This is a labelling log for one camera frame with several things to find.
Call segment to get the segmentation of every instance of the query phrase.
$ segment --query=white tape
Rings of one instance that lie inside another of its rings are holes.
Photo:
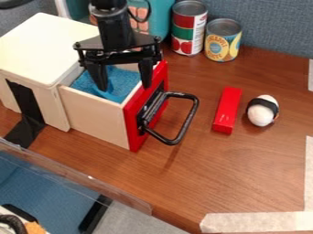
[[[313,211],[313,138],[307,136],[305,171],[305,211]]]
[[[270,232],[313,230],[313,212],[208,214],[202,233]]]
[[[313,138],[309,136],[305,173],[305,211],[207,214],[200,223],[202,233],[313,230]]]
[[[308,90],[313,91],[313,59],[309,60],[308,65]]]

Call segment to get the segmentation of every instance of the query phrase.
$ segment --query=black stripe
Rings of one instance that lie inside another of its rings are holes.
[[[265,99],[259,99],[259,98],[252,99],[251,101],[249,101],[245,112],[248,113],[249,108],[254,105],[262,105],[262,106],[269,108],[273,112],[274,118],[276,118],[277,114],[279,113],[278,106],[275,103],[265,100]]]

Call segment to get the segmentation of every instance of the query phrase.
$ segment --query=fabric wall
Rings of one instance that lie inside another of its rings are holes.
[[[54,0],[34,0],[13,9],[0,9],[0,37],[38,12],[57,15]]]
[[[243,26],[245,45],[313,58],[312,0],[205,0],[210,17]]]

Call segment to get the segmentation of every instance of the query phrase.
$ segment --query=red block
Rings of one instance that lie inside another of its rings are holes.
[[[212,126],[214,131],[227,134],[232,133],[242,93],[241,89],[233,87],[224,89]]]

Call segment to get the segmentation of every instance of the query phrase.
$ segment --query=tomato can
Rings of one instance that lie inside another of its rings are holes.
[[[242,27],[232,19],[210,21],[205,38],[205,55],[218,62],[234,60],[239,52],[242,34]]]
[[[208,9],[200,1],[181,1],[173,5],[172,49],[193,56],[203,49]]]

